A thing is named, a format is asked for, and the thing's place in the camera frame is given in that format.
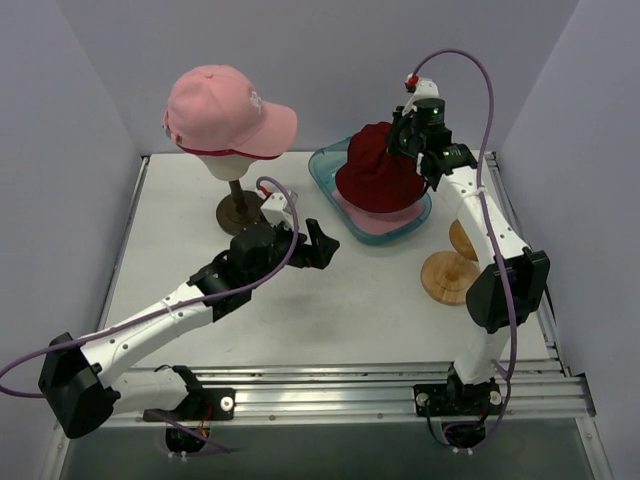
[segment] gray floor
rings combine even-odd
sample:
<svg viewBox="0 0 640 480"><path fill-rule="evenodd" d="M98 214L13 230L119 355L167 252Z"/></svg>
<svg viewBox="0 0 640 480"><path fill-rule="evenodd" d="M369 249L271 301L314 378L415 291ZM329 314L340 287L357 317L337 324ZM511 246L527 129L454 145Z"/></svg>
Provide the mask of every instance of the gray floor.
<svg viewBox="0 0 640 480"><path fill-rule="evenodd" d="M64 480L180 479L592 479L572 420L511 421L472 456L437 445L425 425L234 427L213 435L231 455L169 460L164 429L102 428L73 441Z"/></svg>

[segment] wooden base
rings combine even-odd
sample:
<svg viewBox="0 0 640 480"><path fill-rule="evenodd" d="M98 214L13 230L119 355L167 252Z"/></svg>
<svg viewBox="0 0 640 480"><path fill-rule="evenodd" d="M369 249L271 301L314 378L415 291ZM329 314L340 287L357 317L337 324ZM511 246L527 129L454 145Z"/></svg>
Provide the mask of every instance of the wooden base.
<svg viewBox="0 0 640 480"><path fill-rule="evenodd" d="M460 255L462 255L467 260L471 260L473 262L478 261L478 256L476 255L476 251L473 249L473 245L471 245L471 240L467 237L464 228L458 220L451 224L449 227L449 241L453 248L456 249Z"/></svg>
<svg viewBox="0 0 640 480"><path fill-rule="evenodd" d="M431 298L444 305L464 305L467 290L480 271L456 252L437 252L422 265L420 280Z"/></svg>
<svg viewBox="0 0 640 480"><path fill-rule="evenodd" d="M225 233L237 235L243 228L260 221L263 200L255 192L244 192L244 208L238 211L238 204L232 195L227 195L218 204L216 219Z"/></svg>

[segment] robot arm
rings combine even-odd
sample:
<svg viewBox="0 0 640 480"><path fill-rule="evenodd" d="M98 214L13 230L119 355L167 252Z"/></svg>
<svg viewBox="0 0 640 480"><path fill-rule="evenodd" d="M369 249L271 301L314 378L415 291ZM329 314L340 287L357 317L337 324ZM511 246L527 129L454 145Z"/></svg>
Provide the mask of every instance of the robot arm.
<svg viewBox="0 0 640 480"><path fill-rule="evenodd" d="M416 172L455 212L476 251L482 273L466 298L474 335L456 358L452 374L458 385L485 384L494 377L492 361L500 358L509 340L509 317L478 196L477 162L466 145L452 143L452 133L444 123L445 102L438 97L433 81L409 76L406 86L413 95L405 107L397 107L393 114L388 150L414 161ZM487 192L483 193L507 267L516 323L521 325L538 309L549 259L544 252L532 252L510 227L494 200Z"/></svg>
<svg viewBox="0 0 640 480"><path fill-rule="evenodd" d="M75 349L47 354L38 384L69 438L86 435L119 413L159 409L176 420L190 420L198 419L203 407L206 411L206 393L188 368L127 370L173 339L216 322L251 300L251 287L244 291L242 287L273 271L291 246L293 232L287 226L287 209L279 196L270 197L263 205L264 217L284 221L276 226L264 221L247 227L231 240L228 250L176 290L118 325L152 312L166 313ZM316 220L307 219L306 225L310 243L299 234L288 265L324 269L340 244L327 237ZM237 293L191 302L231 290ZM70 335L63 334L51 345L69 340Z"/></svg>

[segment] white table surface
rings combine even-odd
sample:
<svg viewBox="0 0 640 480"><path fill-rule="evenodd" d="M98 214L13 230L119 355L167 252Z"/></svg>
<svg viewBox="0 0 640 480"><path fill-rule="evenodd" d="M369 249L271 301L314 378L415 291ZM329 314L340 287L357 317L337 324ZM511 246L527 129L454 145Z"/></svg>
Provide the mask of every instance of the white table surface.
<svg viewBox="0 0 640 480"><path fill-rule="evenodd" d="M420 269L433 252L452 250L453 214L430 193L433 210L393 245L359 243L311 178L310 153L253 164L245 189L270 175L298 193L301 220L315 218L341 247L324 271L287 267L253 300L213 325L192 331L137 366L274 366L452 361L469 338L466 307L438 304ZM485 183L492 191L491 176ZM228 248L215 219L226 183L187 154L153 155L110 306L113 325L155 303ZM538 319L518 329L518 358L549 358ZM508 347L503 358L508 358Z"/></svg>

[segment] white wall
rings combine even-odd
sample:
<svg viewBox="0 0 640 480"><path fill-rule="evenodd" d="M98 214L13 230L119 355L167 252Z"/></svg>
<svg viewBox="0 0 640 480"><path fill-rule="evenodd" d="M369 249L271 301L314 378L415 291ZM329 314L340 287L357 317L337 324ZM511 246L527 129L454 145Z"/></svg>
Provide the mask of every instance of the white wall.
<svg viewBox="0 0 640 480"><path fill-rule="evenodd" d="M58 0L142 153L173 151L160 128L169 90L203 63L230 63L263 98L298 111L297 149L391 119L402 82L428 53L465 48L496 87L498 147L577 0ZM478 146L486 94L463 59L429 74L450 100L448 124Z"/></svg>
<svg viewBox="0 0 640 480"><path fill-rule="evenodd" d="M140 157L58 6L0 2L0 364L94 327ZM5 383L37 391L41 361ZM53 415L0 395L0 477L39 473Z"/></svg>
<svg viewBox="0 0 640 480"><path fill-rule="evenodd" d="M586 372L617 480L640 472L637 0L581 0L504 146L522 223L551 257L561 344Z"/></svg>

